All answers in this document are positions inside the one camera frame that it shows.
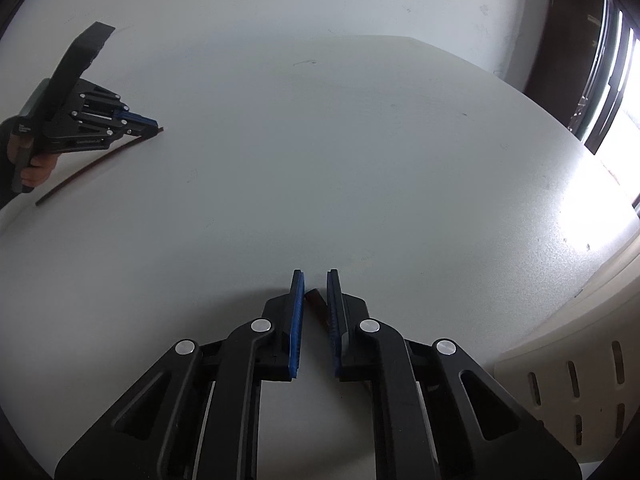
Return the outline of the person's left hand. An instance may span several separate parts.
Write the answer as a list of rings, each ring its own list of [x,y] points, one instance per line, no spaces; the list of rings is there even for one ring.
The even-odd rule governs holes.
[[[12,165],[16,165],[17,154],[21,148],[29,148],[32,138],[22,138],[11,134],[6,156]],[[41,154],[34,156],[20,172],[21,188],[36,188],[46,182],[58,163],[59,154]]]

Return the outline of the person's left forearm black sleeve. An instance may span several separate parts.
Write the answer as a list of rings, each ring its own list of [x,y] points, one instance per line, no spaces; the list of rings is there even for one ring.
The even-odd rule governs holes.
[[[32,154],[32,135],[28,132],[23,118],[14,116],[2,122],[1,209],[26,190],[22,172],[28,165],[27,156],[30,154]]]

